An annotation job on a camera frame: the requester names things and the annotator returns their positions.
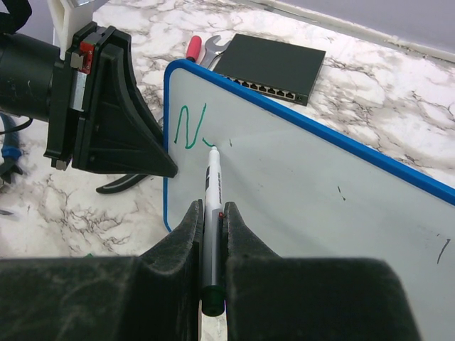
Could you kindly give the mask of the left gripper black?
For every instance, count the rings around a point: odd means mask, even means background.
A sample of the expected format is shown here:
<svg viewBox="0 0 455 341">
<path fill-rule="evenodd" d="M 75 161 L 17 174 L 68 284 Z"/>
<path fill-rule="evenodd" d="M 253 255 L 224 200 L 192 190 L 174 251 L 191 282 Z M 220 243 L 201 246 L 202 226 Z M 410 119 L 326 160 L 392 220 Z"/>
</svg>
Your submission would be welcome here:
<svg viewBox="0 0 455 341">
<path fill-rule="evenodd" d="M 84 43 L 94 48 L 89 75 L 82 71 Z M 73 158 L 73 168 L 90 173 L 177 174 L 164 133 L 137 87 L 129 34 L 92 21 L 57 58 L 44 156 L 59 171 Z"/>
</svg>

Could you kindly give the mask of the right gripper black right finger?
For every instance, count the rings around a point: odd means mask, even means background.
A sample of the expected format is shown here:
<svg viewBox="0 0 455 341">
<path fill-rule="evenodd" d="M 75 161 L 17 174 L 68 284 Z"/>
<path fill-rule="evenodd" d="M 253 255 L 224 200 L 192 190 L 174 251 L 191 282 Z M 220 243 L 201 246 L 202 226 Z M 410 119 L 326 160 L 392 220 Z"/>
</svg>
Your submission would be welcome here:
<svg viewBox="0 0 455 341">
<path fill-rule="evenodd" d="M 229 340 L 420 340 L 402 283 L 384 261 L 284 258 L 224 209 Z"/>
</svg>

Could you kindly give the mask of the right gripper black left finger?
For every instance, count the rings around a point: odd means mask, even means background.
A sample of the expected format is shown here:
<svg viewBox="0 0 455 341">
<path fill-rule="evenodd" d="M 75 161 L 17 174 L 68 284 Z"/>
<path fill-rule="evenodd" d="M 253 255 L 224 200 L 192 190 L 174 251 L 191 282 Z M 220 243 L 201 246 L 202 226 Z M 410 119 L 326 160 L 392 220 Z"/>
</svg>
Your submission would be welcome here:
<svg viewBox="0 0 455 341">
<path fill-rule="evenodd" d="M 4 259 L 2 340 L 199 340 L 203 204 L 139 256 Z"/>
</svg>

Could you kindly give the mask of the white marker pen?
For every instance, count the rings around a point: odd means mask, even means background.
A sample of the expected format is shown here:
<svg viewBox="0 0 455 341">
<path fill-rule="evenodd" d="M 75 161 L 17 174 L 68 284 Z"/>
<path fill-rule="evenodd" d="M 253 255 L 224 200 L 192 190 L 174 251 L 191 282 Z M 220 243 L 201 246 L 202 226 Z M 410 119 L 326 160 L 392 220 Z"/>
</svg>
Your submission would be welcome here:
<svg viewBox="0 0 455 341">
<path fill-rule="evenodd" d="M 205 177 L 203 264 L 201 271 L 202 312 L 209 317 L 223 314 L 225 289 L 222 280 L 223 202 L 220 153 L 212 147 Z"/>
</svg>

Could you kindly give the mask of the blue framed whiteboard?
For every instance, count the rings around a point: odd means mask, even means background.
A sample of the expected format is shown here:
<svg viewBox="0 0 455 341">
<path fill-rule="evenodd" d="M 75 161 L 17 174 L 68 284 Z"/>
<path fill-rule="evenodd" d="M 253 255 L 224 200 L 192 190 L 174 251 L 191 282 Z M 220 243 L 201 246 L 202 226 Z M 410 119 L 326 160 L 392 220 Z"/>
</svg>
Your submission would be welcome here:
<svg viewBox="0 0 455 341">
<path fill-rule="evenodd" d="M 369 256 L 402 275 L 454 270 L 454 189 L 187 60 L 164 75 L 164 181 L 173 229 L 203 196 L 209 151 L 222 194 L 287 256 Z"/>
</svg>

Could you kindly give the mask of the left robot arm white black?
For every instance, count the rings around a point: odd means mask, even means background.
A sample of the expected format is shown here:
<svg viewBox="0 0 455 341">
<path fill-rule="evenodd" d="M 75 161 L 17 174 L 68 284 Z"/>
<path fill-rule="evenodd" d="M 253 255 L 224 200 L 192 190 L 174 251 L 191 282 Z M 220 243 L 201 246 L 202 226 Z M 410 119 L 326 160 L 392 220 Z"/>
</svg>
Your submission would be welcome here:
<svg viewBox="0 0 455 341">
<path fill-rule="evenodd" d="M 20 33 L 28 1 L 1 14 L 1 110 L 48 124 L 45 156 L 59 170 L 174 177 L 177 166 L 137 87 L 132 38 L 92 19 L 93 1 L 49 1 L 57 43 Z"/>
</svg>

